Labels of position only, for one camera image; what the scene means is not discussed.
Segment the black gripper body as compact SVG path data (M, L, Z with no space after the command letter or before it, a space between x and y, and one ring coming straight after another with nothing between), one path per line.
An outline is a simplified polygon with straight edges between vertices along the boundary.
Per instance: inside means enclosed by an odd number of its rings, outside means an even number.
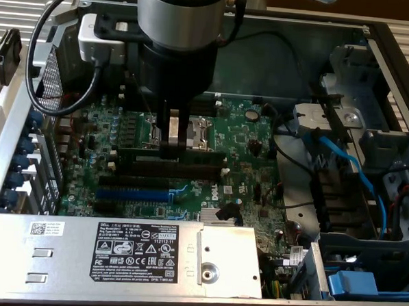
M211 86L217 49L208 45L196 51L174 51L144 44L140 47L142 84L170 103L187 103Z

